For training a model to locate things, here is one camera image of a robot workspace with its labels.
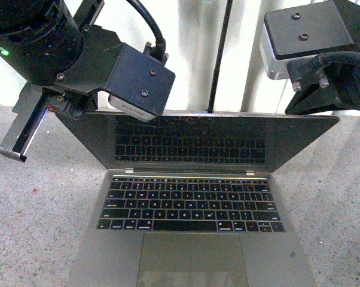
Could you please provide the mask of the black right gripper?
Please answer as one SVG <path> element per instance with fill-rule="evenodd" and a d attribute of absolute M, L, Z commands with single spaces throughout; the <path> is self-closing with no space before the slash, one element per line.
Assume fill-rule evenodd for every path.
<path fill-rule="evenodd" d="M 360 5 L 334 1 L 353 41 L 342 51 L 328 51 L 287 65 L 295 95 L 286 114 L 360 111 Z"/>

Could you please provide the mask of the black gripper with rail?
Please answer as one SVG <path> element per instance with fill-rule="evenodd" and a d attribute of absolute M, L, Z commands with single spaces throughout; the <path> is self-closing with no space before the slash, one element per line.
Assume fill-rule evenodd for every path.
<path fill-rule="evenodd" d="M 80 118 L 94 108 L 123 47 L 94 25 L 103 5 L 83 1 L 71 14 L 64 1 L 0 1 L 0 57 L 26 80 L 1 155 L 24 162 L 49 109 Z"/>

